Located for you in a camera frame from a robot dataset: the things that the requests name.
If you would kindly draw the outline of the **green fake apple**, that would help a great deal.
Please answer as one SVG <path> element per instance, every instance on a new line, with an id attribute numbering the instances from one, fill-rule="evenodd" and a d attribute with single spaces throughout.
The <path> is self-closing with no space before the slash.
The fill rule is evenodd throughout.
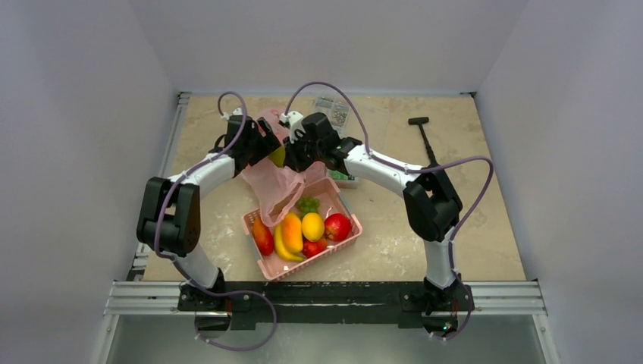
<path id="1" fill-rule="evenodd" d="M 268 159 L 278 168 L 284 167 L 286 150 L 283 146 L 279 146 L 275 151 L 271 152 Z"/>

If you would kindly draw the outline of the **pink plastic bag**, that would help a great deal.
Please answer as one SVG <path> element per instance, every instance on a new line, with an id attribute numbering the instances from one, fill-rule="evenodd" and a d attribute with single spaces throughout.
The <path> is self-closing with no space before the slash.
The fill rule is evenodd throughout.
<path id="1" fill-rule="evenodd" d="M 258 117 L 265 118 L 277 135 L 281 146 L 283 139 L 289 136 L 289 130 L 279 124 L 282 110 L 266 108 Z M 288 167 L 278 168 L 269 159 L 264 158 L 253 166 L 248 166 L 240 172 L 259 201 L 260 218 L 262 222 L 272 228 L 276 226 L 294 207 L 295 202 L 302 197 L 307 184 L 322 179 L 325 176 L 325 167 L 320 162 L 315 162 L 306 171 L 296 172 Z"/>

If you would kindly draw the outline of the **green fake grapes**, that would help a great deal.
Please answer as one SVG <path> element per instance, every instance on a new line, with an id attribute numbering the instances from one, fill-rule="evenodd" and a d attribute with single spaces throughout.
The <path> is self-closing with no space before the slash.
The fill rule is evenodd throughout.
<path id="1" fill-rule="evenodd" d="M 306 215 L 308 213 L 318 213 L 320 201 L 315 197 L 302 196 L 296 202 L 295 206 L 302 215 Z"/>

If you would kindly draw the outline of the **orange fake fruit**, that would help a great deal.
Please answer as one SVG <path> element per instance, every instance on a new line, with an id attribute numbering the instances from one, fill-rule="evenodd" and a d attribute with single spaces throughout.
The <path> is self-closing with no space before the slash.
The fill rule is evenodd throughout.
<path id="1" fill-rule="evenodd" d="M 325 221 L 318 213 L 309 212 L 302 218 L 301 229 L 306 240 L 316 242 L 325 234 Z"/>

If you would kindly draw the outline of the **red fake apple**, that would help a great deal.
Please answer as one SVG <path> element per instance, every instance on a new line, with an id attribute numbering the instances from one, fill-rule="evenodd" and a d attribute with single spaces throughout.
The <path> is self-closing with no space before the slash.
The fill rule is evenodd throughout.
<path id="1" fill-rule="evenodd" d="M 325 219 L 325 237 L 334 242 L 348 238 L 352 230 L 351 220 L 344 214 L 334 213 Z"/>

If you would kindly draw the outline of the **orange yellow fake mango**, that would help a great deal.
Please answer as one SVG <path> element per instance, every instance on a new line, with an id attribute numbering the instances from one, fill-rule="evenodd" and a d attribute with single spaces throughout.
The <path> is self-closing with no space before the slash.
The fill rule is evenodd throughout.
<path id="1" fill-rule="evenodd" d="M 300 253 L 303 250 L 302 222 L 297 214 L 288 212 L 282 222 L 281 234 L 286 250 Z"/>

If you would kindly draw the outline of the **red fake fruit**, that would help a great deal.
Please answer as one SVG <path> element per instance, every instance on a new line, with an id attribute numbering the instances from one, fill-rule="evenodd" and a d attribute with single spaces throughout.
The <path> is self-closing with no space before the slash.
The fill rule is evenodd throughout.
<path id="1" fill-rule="evenodd" d="M 261 218 L 256 218 L 252 224 L 252 236 L 256 247 L 262 256 L 270 256 L 274 252 L 274 238 L 270 229 L 263 224 Z"/>

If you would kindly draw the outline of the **red orange fake pear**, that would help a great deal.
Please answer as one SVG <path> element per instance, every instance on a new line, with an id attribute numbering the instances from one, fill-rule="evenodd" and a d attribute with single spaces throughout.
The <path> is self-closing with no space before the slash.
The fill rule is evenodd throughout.
<path id="1" fill-rule="evenodd" d="M 317 241 L 304 240 L 303 249 L 301 254 L 307 259 L 317 256 L 320 253 L 323 253 L 328 247 L 328 243 L 325 238 L 320 238 Z"/>

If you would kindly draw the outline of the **yellow fake banana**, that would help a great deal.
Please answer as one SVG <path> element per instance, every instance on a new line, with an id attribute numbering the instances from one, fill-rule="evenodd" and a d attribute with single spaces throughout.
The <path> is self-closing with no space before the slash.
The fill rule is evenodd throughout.
<path id="1" fill-rule="evenodd" d="M 288 261 L 288 262 L 304 261 L 304 258 L 302 256 L 298 256 L 295 253 L 291 253 L 286 249 L 284 245 L 283 233 L 280 225 L 278 225 L 274 231 L 274 250 L 277 253 L 277 255 L 284 261 Z"/>

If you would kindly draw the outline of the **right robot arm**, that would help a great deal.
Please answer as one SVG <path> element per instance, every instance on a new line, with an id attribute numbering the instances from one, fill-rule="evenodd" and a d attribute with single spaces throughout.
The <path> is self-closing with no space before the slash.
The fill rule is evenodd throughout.
<path id="1" fill-rule="evenodd" d="M 308 116 L 297 111 L 283 113 L 278 123 L 289 133 L 284 138 L 287 167 L 303 171 L 321 162 L 332 171 L 369 180 L 403 200 L 408 224 L 424 243 L 428 314 L 448 304 L 474 308 L 472 294 L 463 283 L 454 254 L 456 226 L 463 204 L 445 172 L 421 174 L 417 167 L 369 151 L 364 142 L 341 137 L 321 112 Z"/>

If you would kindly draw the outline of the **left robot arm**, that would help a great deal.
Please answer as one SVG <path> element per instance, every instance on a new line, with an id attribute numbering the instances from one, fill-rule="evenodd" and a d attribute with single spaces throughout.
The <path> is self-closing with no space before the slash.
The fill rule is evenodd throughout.
<path id="1" fill-rule="evenodd" d="M 227 118 L 227 130 L 220 139 L 223 146 L 214 147 L 187 170 L 146 182 L 136 226 L 138 241 L 171 262 L 208 310 L 222 307 L 231 293 L 222 270 L 199 245 L 202 195 L 266 159 L 281 145 L 264 118 L 242 115 Z"/>

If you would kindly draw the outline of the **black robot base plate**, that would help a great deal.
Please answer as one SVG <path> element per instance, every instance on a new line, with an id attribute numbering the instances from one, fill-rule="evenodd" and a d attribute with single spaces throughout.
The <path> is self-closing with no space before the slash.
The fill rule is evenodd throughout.
<path id="1" fill-rule="evenodd" d="M 188 284 L 179 286 L 177 309 L 197 316 L 221 314 L 232 330 L 258 323 L 396 325 L 450 334 L 475 309 L 443 303 L 426 312 L 424 282 L 268 282 L 228 281 L 230 297 L 205 296 Z"/>

